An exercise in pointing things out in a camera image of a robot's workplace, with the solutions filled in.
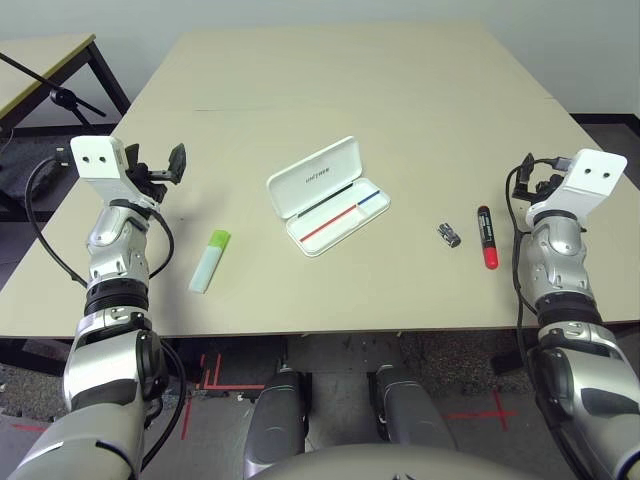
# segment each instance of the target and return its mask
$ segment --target blue stripe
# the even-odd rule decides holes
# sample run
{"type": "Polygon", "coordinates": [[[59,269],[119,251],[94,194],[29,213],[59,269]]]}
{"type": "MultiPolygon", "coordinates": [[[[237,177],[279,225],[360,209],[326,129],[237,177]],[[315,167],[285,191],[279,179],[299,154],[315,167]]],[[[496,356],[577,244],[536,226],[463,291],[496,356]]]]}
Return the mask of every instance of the blue stripe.
{"type": "Polygon", "coordinates": [[[367,200],[369,200],[370,198],[375,197],[377,194],[380,193],[380,190],[378,190],[377,192],[373,192],[371,195],[369,195],[368,197],[363,198],[362,200],[360,200],[358,202],[358,205],[362,205],[364,202],[366,202],[367,200]]]}

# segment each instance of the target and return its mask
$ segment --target battery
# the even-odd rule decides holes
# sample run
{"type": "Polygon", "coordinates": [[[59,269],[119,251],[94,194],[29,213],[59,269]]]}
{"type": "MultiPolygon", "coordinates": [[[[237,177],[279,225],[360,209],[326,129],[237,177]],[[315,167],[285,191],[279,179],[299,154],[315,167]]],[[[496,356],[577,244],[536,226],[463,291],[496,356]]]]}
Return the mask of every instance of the battery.
{"type": "Polygon", "coordinates": [[[444,239],[444,241],[449,244],[451,248],[457,247],[462,241],[460,240],[458,234],[453,231],[453,228],[451,228],[451,225],[449,225],[448,223],[441,223],[438,226],[438,233],[444,239]]]}

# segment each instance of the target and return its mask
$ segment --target green highlighter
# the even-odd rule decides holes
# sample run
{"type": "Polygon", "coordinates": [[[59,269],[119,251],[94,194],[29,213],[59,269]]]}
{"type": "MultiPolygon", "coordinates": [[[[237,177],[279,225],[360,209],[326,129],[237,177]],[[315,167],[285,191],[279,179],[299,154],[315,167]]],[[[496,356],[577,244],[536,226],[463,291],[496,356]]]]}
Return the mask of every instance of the green highlighter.
{"type": "Polygon", "coordinates": [[[213,232],[211,240],[209,240],[209,245],[207,245],[207,248],[202,253],[200,262],[191,278],[189,290],[196,293],[204,293],[207,291],[211,277],[213,277],[213,272],[216,271],[222,252],[224,252],[230,238],[231,234],[224,230],[216,230],[213,232]]]}

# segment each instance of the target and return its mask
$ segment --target highlighter cap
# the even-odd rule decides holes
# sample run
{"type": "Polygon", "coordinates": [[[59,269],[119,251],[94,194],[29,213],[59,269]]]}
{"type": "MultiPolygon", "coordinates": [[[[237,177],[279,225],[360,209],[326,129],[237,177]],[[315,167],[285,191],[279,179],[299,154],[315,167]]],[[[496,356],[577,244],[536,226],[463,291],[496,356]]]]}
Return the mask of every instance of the highlighter cap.
{"type": "Polygon", "coordinates": [[[224,252],[227,243],[229,243],[229,239],[231,238],[231,234],[225,230],[216,230],[211,235],[211,239],[209,240],[210,247],[219,247],[220,250],[224,252]]]}

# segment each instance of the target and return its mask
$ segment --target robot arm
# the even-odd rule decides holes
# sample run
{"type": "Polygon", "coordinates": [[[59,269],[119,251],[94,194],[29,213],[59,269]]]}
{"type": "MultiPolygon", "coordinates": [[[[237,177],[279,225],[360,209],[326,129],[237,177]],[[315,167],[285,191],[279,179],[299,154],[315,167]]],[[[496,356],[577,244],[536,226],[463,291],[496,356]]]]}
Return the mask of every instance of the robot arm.
{"type": "Polygon", "coordinates": [[[529,193],[528,156],[513,192],[532,202],[521,270],[541,327],[539,344],[528,355],[536,400],[581,476],[640,478],[640,384],[602,325],[581,239],[588,213],[613,191],[626,160],[581,150],[550,163],[567,171],[564,178],[553,175],[529,193]]]}
{"type": "Polygon", "coordinates": [[[168,383],[168,347],[148,313],[146,234],[166,192],[152,181],[179,183],[184,147],[174,149],[169,170],[158,176],[138,164],[137,146],[125,150],[112,137],[76,137],[71,149],[80,176],[105,206],[87,241],[91,278],[64,372],[69,413],[42,434],[10,478],[80,479],[88,472],[96,480],[138,478],[144,428],[160,413],[168,383]]]}

